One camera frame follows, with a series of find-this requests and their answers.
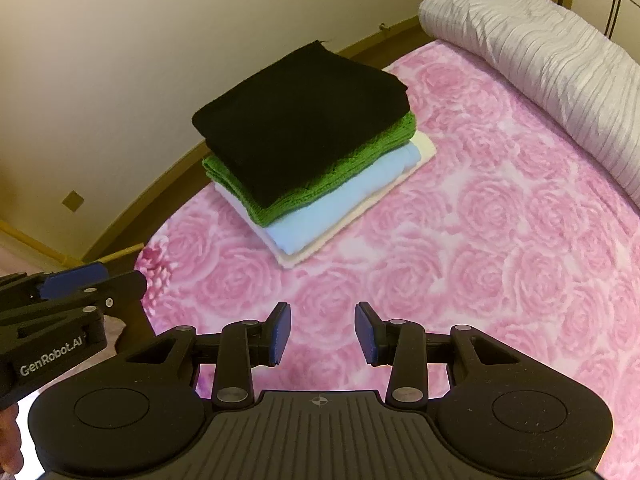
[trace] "green knitted towel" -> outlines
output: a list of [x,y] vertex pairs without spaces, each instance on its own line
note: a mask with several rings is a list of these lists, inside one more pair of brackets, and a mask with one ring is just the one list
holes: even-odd
[[215,155],[209,155],[202,161],[207,176],[226,187],[238,197],[244,205],[251,220],[259,226],[266,227],[286,213],[294,211],[317,200],[355,174],[378,160],[386,152],[407,143],[415,133],[415,116],[409,112],[384,132],[330,167],[325,174],[311,181],[308,186],[299,187],[284,194],[267,208],[257,204],[249,191],[236,179],[222,161]]

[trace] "wooden baseboard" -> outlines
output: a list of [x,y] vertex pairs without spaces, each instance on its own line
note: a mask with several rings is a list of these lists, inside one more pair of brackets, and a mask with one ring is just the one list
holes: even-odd
[[119,260],[120,258],[124,258],[125,256],[129,256],[130,254],[139,253],[144,248],[145,248],[145,245],[142,243],[135,244],[135,245],[132,245],[131,247],[127,247],[126,249],[121,249],[114,253],[107,254],[106,256],[98,258],[96,262],[100,262],[102,264],[108,264],[115,260]]
[[172,167],[160,175],[151,186],[147,187],[143,193],[127,207],[115,221],[107,227],[100,238],[89,248],[82,259],[92,262],[103,256],[106,248],[118,237],[118,235],[128,226],[136,216],[138,216],[149,204],[185,171],[200,161],[210,153],[209,148],[200,142],[192,150],[189,150]]
[[[344,57],[353,57],[360,54],[364,50],[375,46],[382,41],[388,40],[405,30],[419,26],[420,22],[418,17],[414,16],[404,22],[396,23],[395,25],[380,30],[375,34],[372,34],[364,40],[360,40],[347,48],[342,49],[338,54]],[[158,196],[175,180],[178,179],[185,171],[199,164],[200,161],[207,156],[209,149],[204,142],[198,144],[195,148],[185,154],[178,162],[176,162],[168,171],[163,173],[154,183],[151,184],[145,191],[135,199],[127,209],[125,209],[118,218],[104,231],[104,233],[98,238],[98,240],[89,248],[84,254],[83,260],[86,262],[92,262],[103,256],[107,247],[124,231],[124,229],[131,224],[131,222],[142,211],[149,206],[153,200]]]
[[58,251],[52,249],[49,246],[46,246],[45,244],[36,240],[35,238],[31,238],[29,235],[16,229],[12,225],[9,225],[7,222],[3,220],[0,220],[0,231],[9,235],[11,238],[18,240],[20,243],[26,245],[28,248],[31,248],[34,251],[37,251],[40,254],[43,254],[47,258],[54,260],[55,262],[59,263],[61,266],[67,269],[84,265],[84,262],[81,262],[80,260],[72,256],[68,256],[67,254],[59,253]]
[[389,38],[392,38],[400,34],[401,32],[404,32],[416,26],[420,26],[420,21],[418,20],[418,16],[413,16],[408,20],[404,20],[404,22],[396,23],[395,25],[384,28],[383,30],[372,34],[364,40],[360,40],[359,42],[342,49],[338,52],[338,54],[344,57],[357,56],[359,53],[364,52],[368,48],[382,43],[383,41],[388,40]]

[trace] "light blue towel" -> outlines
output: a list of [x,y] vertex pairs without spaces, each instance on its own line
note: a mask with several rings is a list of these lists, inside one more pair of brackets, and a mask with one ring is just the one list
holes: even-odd
[[393,182],[420,161],[412,143],[385,153],[368,168],[315,202],[277,219],[264,228],[286,254],[295,254],[337,224],[364,199]]

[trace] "floor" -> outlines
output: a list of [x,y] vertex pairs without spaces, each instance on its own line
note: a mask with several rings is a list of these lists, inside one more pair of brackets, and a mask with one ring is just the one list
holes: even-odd
[[[413,27],[382,41],[357,54],[352,59],[376,68],[384,68],[399,57],[404,56],[433,41],[420,27]],[[180,178],[165,189],[104,251],[104,255],[120,249],[131,247],[137,243],[146,243],[158,228],[181,206],[184,205],[210,180],[200,164],[189,168]],[[126,256],[108,264],[110,274],[126,272],[133,268],[136,254]],[[119,317],[127,327],[120,336],[116,350],[118,352],[132,348],[154,333],[140,304],[114,305],[111,315]]]

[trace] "folded towel stack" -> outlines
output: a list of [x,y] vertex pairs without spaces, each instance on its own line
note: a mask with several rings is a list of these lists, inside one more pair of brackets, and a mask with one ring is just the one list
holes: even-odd
[[435,153],[395,76],[318,41],[201,108],[216,188],[291,268]]

